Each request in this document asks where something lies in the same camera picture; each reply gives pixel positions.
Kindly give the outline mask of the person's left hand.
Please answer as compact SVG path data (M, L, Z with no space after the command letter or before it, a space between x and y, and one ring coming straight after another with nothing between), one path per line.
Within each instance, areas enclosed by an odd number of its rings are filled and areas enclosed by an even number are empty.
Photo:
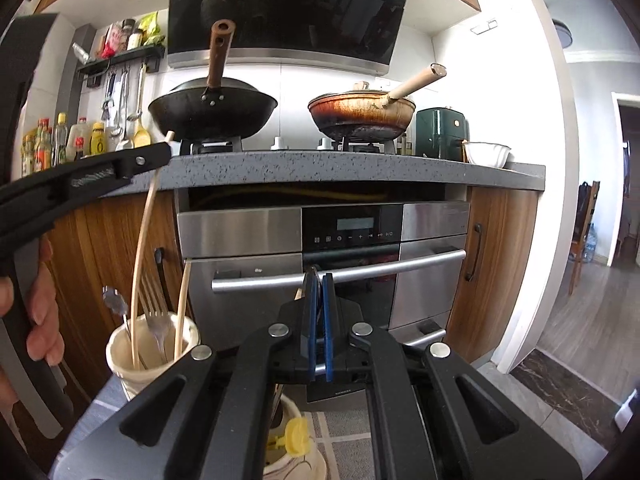
M27 338L27 352L32 360L46 360L49 366L58 366L63 359L64 340L60 333L58 304L55 284L47 267L53 249L47 235L40 238L39 268L32 283L26 304L27 312L34 322ZM14 303L14 287L9 278L1 277L1 317L6 315ZM1 369L1 408L10 409L17 402L17 395L6 374Z

